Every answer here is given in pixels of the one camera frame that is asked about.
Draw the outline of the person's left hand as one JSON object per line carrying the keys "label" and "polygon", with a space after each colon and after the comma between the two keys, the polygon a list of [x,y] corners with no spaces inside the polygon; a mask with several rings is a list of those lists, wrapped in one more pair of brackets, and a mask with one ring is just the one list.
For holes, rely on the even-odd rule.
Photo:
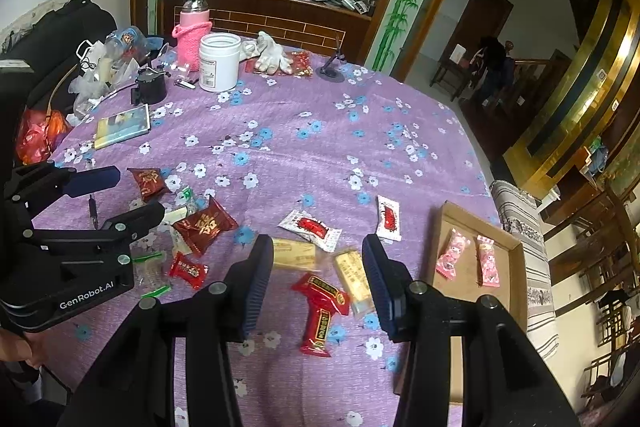
{"label": "person's left hand", "polygon": [[26,362],[38,369],[47,361],[46,334],[25,333],[17,335],[0,329],[0,360],[2,362]]}

